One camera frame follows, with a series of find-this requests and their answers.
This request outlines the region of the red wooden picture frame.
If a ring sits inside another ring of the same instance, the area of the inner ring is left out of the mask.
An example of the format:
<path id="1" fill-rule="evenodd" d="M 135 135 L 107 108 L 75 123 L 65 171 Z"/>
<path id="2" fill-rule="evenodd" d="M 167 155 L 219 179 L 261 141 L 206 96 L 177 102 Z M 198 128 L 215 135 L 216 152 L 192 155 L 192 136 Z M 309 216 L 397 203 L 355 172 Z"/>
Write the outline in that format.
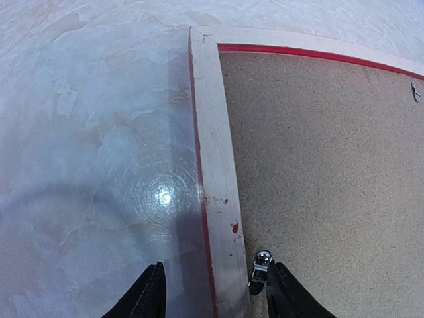
<path id="1" fill-rule="evenodd" d="M 357 44 L 285 30 L 193 26 L 189 65 L 201 213 L 215 317 L 247 317 L 248 270 L 221 52 L 307 56 L 423 78 L 423 65 Z"/>

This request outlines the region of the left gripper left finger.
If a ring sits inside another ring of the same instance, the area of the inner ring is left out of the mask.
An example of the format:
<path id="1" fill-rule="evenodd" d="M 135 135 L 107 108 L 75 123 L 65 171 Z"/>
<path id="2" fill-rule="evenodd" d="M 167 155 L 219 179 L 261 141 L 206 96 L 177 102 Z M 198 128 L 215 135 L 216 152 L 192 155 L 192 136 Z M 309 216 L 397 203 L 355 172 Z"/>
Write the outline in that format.
<path id="1" fill-rule="evenodd" d="M 146 268 L 102 318 L 165 318 L 166 275 L 162 262 Z"/>

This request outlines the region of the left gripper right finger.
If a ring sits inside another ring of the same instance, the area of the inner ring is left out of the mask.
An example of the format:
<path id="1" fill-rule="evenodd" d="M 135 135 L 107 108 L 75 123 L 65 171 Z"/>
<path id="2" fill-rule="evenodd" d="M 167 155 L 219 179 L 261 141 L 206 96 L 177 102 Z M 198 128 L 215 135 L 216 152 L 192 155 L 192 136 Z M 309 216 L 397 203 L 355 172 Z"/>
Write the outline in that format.
<path id="1" fill-rule="evenodd" d="M 336 317 L 281 262 L 268 267 L 266 299 L 269 317 Z"/>

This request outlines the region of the brown backing board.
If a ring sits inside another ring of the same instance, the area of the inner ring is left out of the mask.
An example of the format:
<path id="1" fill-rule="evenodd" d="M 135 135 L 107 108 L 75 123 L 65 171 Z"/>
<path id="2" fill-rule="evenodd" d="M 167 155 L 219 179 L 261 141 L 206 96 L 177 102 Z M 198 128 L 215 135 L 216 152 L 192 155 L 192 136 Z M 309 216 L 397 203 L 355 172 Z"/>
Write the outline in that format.
<path id="1" fill-rule="evenodd" d="M 267 248 L 337 317 L 423 316 L 423 82 L 220 55 L 246 261 Z"/>

